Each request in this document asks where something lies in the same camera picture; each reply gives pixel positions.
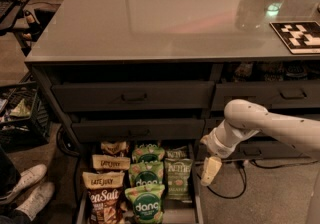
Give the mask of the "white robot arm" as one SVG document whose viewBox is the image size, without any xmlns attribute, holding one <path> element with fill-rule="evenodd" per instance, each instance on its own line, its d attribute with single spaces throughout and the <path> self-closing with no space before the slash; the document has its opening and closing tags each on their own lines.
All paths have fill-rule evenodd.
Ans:
<svg viewBox="0 0 320 224">
<path fill-rule="evenodd" d="M 209 185 L 220 170 L 221 160 L 257 133 L 263 133 L 320 161 L 318 121 L 272 113 L 261 105 L 236 99 L 225 106 L 224 120 L 200 139 L 210 154 L 202 172 L 202 184 Z"/>
</svg>

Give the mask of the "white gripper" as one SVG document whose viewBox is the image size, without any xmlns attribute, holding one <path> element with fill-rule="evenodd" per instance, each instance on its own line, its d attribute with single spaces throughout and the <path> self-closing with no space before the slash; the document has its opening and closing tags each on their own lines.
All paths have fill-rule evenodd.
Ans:
<svg viewBox="0 0 320 224">
<path fill-rule="evenodd" d="M 222 167 L 221 159 L 228 158 L 240 142 L 248 140 L 257 133 L 257 130 L 236 128 L 223 120 L 209 134 L 204 135 L 200 142 L 206 146 L 211 157 L 206 157 L 204 160 L 201 185 L 209 186 Z"/>
</svg>

